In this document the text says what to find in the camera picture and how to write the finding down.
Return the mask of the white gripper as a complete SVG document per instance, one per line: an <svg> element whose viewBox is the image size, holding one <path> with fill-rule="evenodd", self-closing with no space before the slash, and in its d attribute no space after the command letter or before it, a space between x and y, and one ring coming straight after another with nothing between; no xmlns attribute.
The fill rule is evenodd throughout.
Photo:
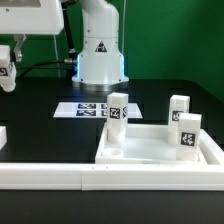
<svg viewBox="0 0 224 224"><path fill-rule="evenodd" d="M16 62L22 61L25 34L57 35L63 27L60 0L0 0L0 34L16 34Z"/></svg>

